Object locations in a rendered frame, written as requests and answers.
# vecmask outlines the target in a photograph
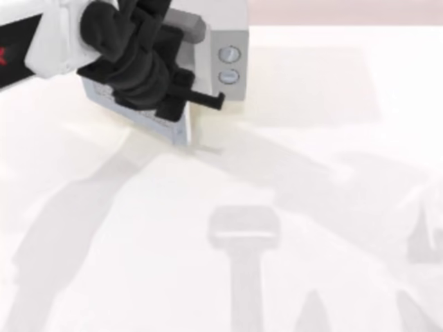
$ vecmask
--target machine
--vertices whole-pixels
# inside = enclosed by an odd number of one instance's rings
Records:
[[[176,145],[190,105],[246,96],[246,0],[2,0],[0,91],[77,73],[87,97]]]

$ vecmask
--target black object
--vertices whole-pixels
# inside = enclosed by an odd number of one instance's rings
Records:
[[[41,15],[0,27],[0,89],[34,75],[25,58]]]
[[[220,110],[225,96],[192,91],[194,73],[176,62],[184,32],[163,24],[170,4],[171,0],[121,0],[118,11],[108,3],[91,3],[80,32],[102,57],[78,74],[110,86],[121,106],[155,109],[157,117],[177,122],[187,101]]]

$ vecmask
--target red mark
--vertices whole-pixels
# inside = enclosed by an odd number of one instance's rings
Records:
[[[0,47],[0,66],[6,66],[6,60],[3,58],[5,55],[6,49],[4,47]]]

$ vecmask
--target table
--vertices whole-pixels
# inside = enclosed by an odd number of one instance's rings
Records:
[[[442,331],[441,28],[252,27],[176,149],[80,79],[0,97],[0,331]]]

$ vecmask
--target button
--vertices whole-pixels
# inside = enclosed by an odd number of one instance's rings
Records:
[[[227,64],[237,62],[241,56],[242,54],[240,53],[240,50],[234,46],[228,46],[219,51],[220,60]]]
[[[233,69],[228,69],[219,74],[219,80],[224,84],[235,84],[240,80],[240,74]]]

